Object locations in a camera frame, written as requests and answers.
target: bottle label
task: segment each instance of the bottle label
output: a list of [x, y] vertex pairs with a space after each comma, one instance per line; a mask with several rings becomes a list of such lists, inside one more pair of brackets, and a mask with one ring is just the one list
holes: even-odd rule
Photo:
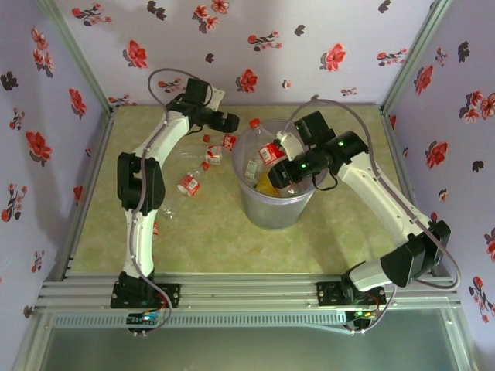
[[189, 196], [192, 196], [200, 187], [200, 183], [195, 180], [191, 175], [186, 175], [183, 180], [177, 185], [180, 192], [189, 193]]
[[279, 158], [285, 156], [285, 153], [279, 150], [275, 143], [268, 143], [259, 150], [259, 154], [265, 165], [270, 165], [272, 162], [275, 162]]
[[209, 145], [206, 158], [210, 165], [219, 165], [222, 161], [222, 146]]
[[251, 180], [252, 182], [255, 182], [257, 166], [258, 164], [251, 160], [247, 163], [246, 172], [244, 173], [244, 176], [246, 177], [247, 180]]
[[225, 134], [224, 143], [222, 145], [224, 148], [228, 149], [229, 151], [232, 151], [232, 148], [234, 148], [234, 144], [236, 140], [237, 137], [235, 135]]

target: cable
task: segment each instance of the cable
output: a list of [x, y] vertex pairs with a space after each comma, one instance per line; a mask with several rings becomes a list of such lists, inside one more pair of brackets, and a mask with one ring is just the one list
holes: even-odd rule
[[387, 193], [395, 200], [395, 202], [404, 210], [404, 212], [408, 215], [408, 217], [411, 219], [412, 222], [414, 222], [425, 234], [428, 236], [430, 240], [433, 241], [433, 243], [438, 247], [440, 251], [452, 262], [454, 266], [454, 270], [456, 272], [456, 279], [454, 280], [453, 284], [447, 285], [447, 286], [442, 286], [439, 284], [433, 284], [431, 282], [425, 282], [422, 280], [416, 280], [417, 282], [424, 284], [426, 286], [429, 286], [430, 288], [438, 288], [441, 290], [453, 290], [458, 288], [461, 282], [461, 270], [459, 269], [459, 266], [457, 265], [456, 261], [454, 260], [453, 256], [450, 254], [450, 252], [447, 251], [447, 249], [442, 245], [442, 243], [433, 235], [432, 232], [428, 230], [428, 228], [419, 221], [418, 217], [408, 208], [408, 206], [402, 202], [401, 198], [392, 190], [392, 188], [382, 179], [380, 172], [378, 171], [377, 164], [374, 159], [374, 150], [373, 150], [373, 143], [371, 142], [371, 135], [370, 132], [364, 123], [363, 119], [349, 106], [347, 106], [344, 103], [337, 102], [336, 100], [330, 100], [330, 99], [318, 99], [315, 98], [313, 100], [310, 100], [309, 102], [306, 102], [304, 104], [301, 104], [291, 115], [291, 117], [287, 121], [287, 125], [284, 127], [282, 130], [282, 133], [285, 132], [288, 129], [288, 126], [293, 123], [294, 116], [297, 115], [298, 112], [301, 111], [304, 107], [307, 106], [312, 106], [315, 104], [319, 103], [324, 103], [324, 104], [333, 104], [339, 107], [342, 107], [344, 110], [349, 112], [356, 118], [357, 122], [360, 123], [361, 127], [363, 128], [364, 134], [366, 135], [366, 141], [367, 141], [367, 146], [369, 148], [370, 152], [370, 163], [371, 163], [371, 168], [373, 169], [373, 173], [380, 182], [380, 184], [385, 188]]
[[378, 299], [377, 299], [377, 297], [376, 297], [376, 296], [374, 296], [374, 295], [370, 294], [369, 292], [368, 292], [368, 296], [369, 296], [371, 299], [373, 299], [374, 303], [377, 305], [377, 308], [373, 311], [373, 313], [377, 313], [377, 312], [380, 310], [380, 302], [378, 301]]
[[178, 70], [175, 68], [160, 68], [158, 70], [154, 70], [148, 76], [148, 91], [151, 94], [151, 96], [163, 107], [163, 110], [165, 113], [165, 120], [162, 122], [162, 126], [160, 126], [160, 128], [156, 131], [156, 133], [152, 136], [152, 138], [146, 144], [145, 148], [143, 149], [142, 155], [141, 155], [141, 175], [142, 175], [141, 196], [139, 197], [139, 202], [138, 202], [138, 205], [136, 206], [136, 209], [131, 211], [132, 219], [131, 219], [131, 229], [129, 230], [129, 253], [131, 254], [132, 265], [134, 266], [134, 268], [138, 272], [139, 277], [141, 277], [144, 282], [146, 282], [152, 288], [154, 288], [165, 299], [167, 305], [169, 306], [169, 315], [167, 317], [164, 317], [162, 322], [158, 326], [148, 330], [146, 333], [151, 333], [151, 332], [158, 330], [159, 328], [164, 326], [164, 324], [166, 324], [170, 320], [170, 318], [172, 317], [172, 302], [170, 301], [169, 296], [157, 284], [150, 281], [142, 273], [142, 270], [139, 267], [138, 262], [136, 261], [135, 247], [134, 247], [135, 225], [136, 225], [137, 220], [138, 220], [138, 213], [141, 210], [143, 204], [145, 203], [145, 197], [146, 197], [146, 171], [145, 171], [146, 154], [151, 149], [151, 147], [152, 147], [153, 143], [155, 142], [155, 140], [157, 139], [157, 137], [160, 136], [160, 134], [166, 129], [166, 127], [169, 123], [169, 112], [166, 109], [166, 105], [153, 93], [152, 86], [151, 86], [152, 77], [155, 76], [158, 72], [164, 72], [164, 71], [183, 73], [189, 77], [192, 77], [193, 79], [199, 80], [198, 77], [192, 75], [191, 73], [186, 72], [186, 71], [182, 71], [182, 70]]
[[330, 191], [331, 189], [335, 189], [339, 185], [339, 179], [337, 179], [332, 173], [330, 173], [330, 176], [333, 178], [333, 180], [335, 180], [335, 184], [326, 188], [318, 188], [318, 186], [316, 185], [316, 175], [311, 174], [312, 185], [319, 191]]
[[163, 106], [163, 109], [164, 110], [166, 110], [166, 104], [164, 104], [160, 100], [160, 98], [158, 98], [155, 95], [155, 93], [153, 93], [153, 90], [152, 90], [152, 77], [154, 77], [158, 72], [178, 72], [178, 73], [183, 73], [186, 76], [192, 77], [193, 79], [201, 80], [199, 77], [196, 77], [196, 76], [194, 76], [193, 74], [191, 74], [189, 72], [178, 70], [176, 68], [158, 68], [157, 70], [154, 70], [153, 72], [151, 72], [149, 74], [149, 76], [148, 76], [148, 91], [151, 94], [151, 96], [153, 97], [153, 99], [155, 99], [160, 106]]
[[[198, 76], [194, 76], [192, 73], [178, 70], [176, 68], [158, 68], [157, 70], [154, 70], [153, 72], [151, 72], [148, 76], [148, 92], [151, 94], [153, 99], [156, 100], [156, 102], [158, 102], [158, 104], [160, 106], [163, 106], [163, 109], [166, 109], [166, 104], [164, 104], [160, 100], [160, 98], [158, 98], [155, 95], [155, 93], [153, 93], [153, 89], [152, 89], [152, 78], [153, 78], [153, 76], [155, 76], [157, 73], [160, 73], [160, 72], [178, 72], [178, 73], [183, 73], [186, 76], [192, 77], [193, 79], [201, 80]], [[206, 107], [208, 104], [210, 104], [211, 100], [213, 99], [213, 87], [211, 86], [210, 83], [208, 83], [208, 82], [206, 82], [206, 83], [210, 87], [210, 99], [205, 104], [203, 104], [203, 107]]]
[[202, 130], [203, 130], [203, 127], [202, 127], [202, 126], [200, 126], [200, 128], [199, 128], [199, 129], [197, 129], [197, 130], [191, 130], [191, 131], [189, 131], [189, 133], [187, 133], [187, 134], [186, 134], [186, 135], [184, 135], [184, 136], [186, 137], [187, 135], [191, 135], [191, 134], [199, 133], [199, 132], [200, 132], [200, 131], [202, 131]]

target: crushed plastic bottle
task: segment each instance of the crushed plastic bottle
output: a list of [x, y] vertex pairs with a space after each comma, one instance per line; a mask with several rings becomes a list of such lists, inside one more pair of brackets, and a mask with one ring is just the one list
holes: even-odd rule
[[209, 145], [221, 145], [228, 151], [232, 151], [234, 149], [235, 142], [237, 140], [237, 136], [233, 134], [225, 134], [225, 135], [204, 135], [203, 142], [208, 143]]
[[221, 145], [184, 145], [179, 148], [178, 156], [206, 161], [210, 165], [220, 165], [228, 156], [227, 153]]
[[201, 187], [201, 179], [204, 173], [210, 168], [207, 162], [201, 162], [200, 167], [194, 172], [188, 172], [177, 187], [168, 194], [162, 205], [163, 215], [168, 220], [174, 220], [177, 211], [183, 206], [183, 203], [191, 196], [194, 196]]

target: floor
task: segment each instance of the floor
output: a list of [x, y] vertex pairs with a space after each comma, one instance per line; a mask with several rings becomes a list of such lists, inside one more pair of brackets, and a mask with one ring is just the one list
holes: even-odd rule
[[[288, 118], [291, 106], [221, 107], [241, 119], [238, 132], [255, 117]], [[359, 124], [338, 107], [319, 109], [337, 134]], [[355, 106], [367, 123], [377, 162], [398, 186], [394, 164], [376, 106]], [[314, 111], [306, 108], [301, 115]], [[73, 262], [72, 272], [121, 271], [126, 249], [124, 211], [117, 198], [117, 157], [137, 148], [159, 123], [160, 107], [121, 107], [97, 178], [93, 198]], [[202, 135], [183, 138], [163, 166], [166, 187], [176, 184], [196, 162], [178, 159], [177, 148], [200, 143]], [[240, 190], [229, 162], [212, 166], [201, 189], [189, 199], [176, 222], [160, 213], [159, 235], [153, 241], [155, 271], [217, 273], [342, 274], [363, 260], [392, 250], [387, 232], [360, 197], [341, 183], [330, 192], [316, 192], [301, 219], [285, 230], [267, 231], [253, 225], [241, 208]]]

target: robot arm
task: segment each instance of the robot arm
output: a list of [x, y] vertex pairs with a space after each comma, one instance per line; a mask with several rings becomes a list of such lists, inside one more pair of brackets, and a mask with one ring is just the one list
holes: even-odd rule
[[[210, 99], [205, 104], [209, 88]], [[153, 289], [142, 280], [142, 276], [151, 281], [153, 279], [153, 224], [165, 198], [161, 168], [173, 147], [195, 124], [206, 124], [225, 133], [237, 130], [239, 117], [232, 114], [224, 117], [218, 111], [223, 96], [223, 91], [212, 88], [208, 83], [189, 79], [185, 93], [166, 105], [167, 113], [145, 142], [132, 153], [122, 152], [118, 157], [117, 193], [125, 209], [128, 248], [124, 269], [114, 292], [119, 298], [127, 299], [122, 301], [129, 303], [133, 298], [146, 300], [153, 295]], [[142, 196], [143, 183], [142, 177], [136, 175], [143, 172], [146, 179], [145, 198], [141, 209], [135, 212]]]
[[[373, 210], [396, 246], [389, 254], [348, 270], [343, 275], [344, 286], [357, 292], [390, 283], [405, 287], [439, 263], [441, 251], [425, 235], [416, 220], [428, 226], [443, 246], [450, 236], [449, 227], [443, 221], [433, 223], [419, 212], [385, 174], [380, 172], [378, 177], [374, 174], [368, 147], [358, 135], [348, 131], [335, 136], [318, 111], [296, 121], [295, 127], [309, 150], [292, 153], [288, 156], [293, 158], [292, 161], [287, 158], [275, 165], [268, 174], [272, 185], [284, 188], [328, 168]], [[416, 215], [416, 220], [411, 220], [382, 182]]]

